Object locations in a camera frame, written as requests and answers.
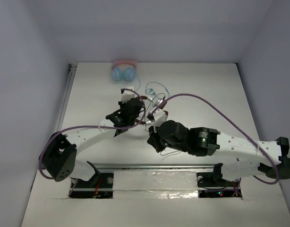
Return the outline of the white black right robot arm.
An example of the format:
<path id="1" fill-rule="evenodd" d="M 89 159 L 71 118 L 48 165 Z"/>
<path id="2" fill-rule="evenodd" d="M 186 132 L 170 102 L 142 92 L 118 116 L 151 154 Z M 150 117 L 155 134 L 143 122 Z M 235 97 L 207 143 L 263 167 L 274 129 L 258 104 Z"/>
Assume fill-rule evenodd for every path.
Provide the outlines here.
<path id="1" fill-rule="evenodd" d="M 205 127 L 187 128 L 179 122 L 165 121 L 149 128 L 147 143 L 156 152 L 176 149 L 196 157 L 229 156 L 234 163 L 218 162 L 209 179 L 218 186 L 254 175 L 271 179 L 290 179 L 290 145 L 285 137 L 275 141 L 251 141 Z"/>

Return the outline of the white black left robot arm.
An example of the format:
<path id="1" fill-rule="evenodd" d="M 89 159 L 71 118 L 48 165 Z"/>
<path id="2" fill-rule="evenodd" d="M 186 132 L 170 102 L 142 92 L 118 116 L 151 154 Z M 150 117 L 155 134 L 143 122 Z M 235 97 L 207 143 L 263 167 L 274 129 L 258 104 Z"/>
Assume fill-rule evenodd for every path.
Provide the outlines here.
<path id="1" fill-rule="evenodd" d="M 96 186 L 100 180 L 99 170 L 90 161 L 82 162 L 77 155 L 92 145 L 116 137 L 134 127 L 135 120 L 145 105 L 138 98 L 119 102 L 120 109 L 107 115 L 98 125 L 73 127 L 69 133 L 58 131 L 52 134 L 39 163 L 56 182 L 66 178 L 79 183 Z"/>

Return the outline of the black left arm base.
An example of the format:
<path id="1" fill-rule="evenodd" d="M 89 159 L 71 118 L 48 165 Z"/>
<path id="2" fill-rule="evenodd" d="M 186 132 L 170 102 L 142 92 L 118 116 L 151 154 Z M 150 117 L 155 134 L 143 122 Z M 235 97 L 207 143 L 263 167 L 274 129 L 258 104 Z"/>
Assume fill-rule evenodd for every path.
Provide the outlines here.
<path id="1" fill-rule="evenodd" d="M 68 196 L 72 199 L 112 199 L 114 173 L 102 173 L 93 163 L 87 163 L 94 175 L 88 181 L 73 179 Z"/>

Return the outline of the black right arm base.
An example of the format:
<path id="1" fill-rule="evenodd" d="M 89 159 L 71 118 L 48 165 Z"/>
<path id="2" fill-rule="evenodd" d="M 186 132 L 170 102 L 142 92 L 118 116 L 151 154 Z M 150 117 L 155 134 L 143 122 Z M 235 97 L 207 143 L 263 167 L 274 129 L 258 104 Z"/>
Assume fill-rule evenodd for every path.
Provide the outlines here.
<path id="1" fill-rule="evenodd" d="M 212 172 L 197 173 L 199 198 L 242 198 L 241 178 L 234 181 L 224 180 L 221 173 L 223 164 L 213 167 Z"/>

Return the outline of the brown silver headphones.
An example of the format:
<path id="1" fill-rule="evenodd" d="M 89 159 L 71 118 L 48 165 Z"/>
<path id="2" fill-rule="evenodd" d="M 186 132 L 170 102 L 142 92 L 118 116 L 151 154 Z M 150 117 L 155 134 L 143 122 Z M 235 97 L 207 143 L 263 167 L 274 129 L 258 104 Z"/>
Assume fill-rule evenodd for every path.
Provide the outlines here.
<path id="1" fill-rule="evenodd" d="M 159 95 L 162 95 L 162 93 L 159 93 L 155 95 L 154 97 L 150 96 L 141 96 L 143 101 L 150 101 L 148 107 L 152 106 L 152 108 L 155 108 L 159 106 L 165 99 L 166 96 L 159 97 Z M 141 125 L 151 125 L 154 122 L 154 120 L 147 119 L 147 114 L 145 114 L 145 119 L 143 121 L 139 119 L 135 119 L 135 123 L 139 123 Z"/>

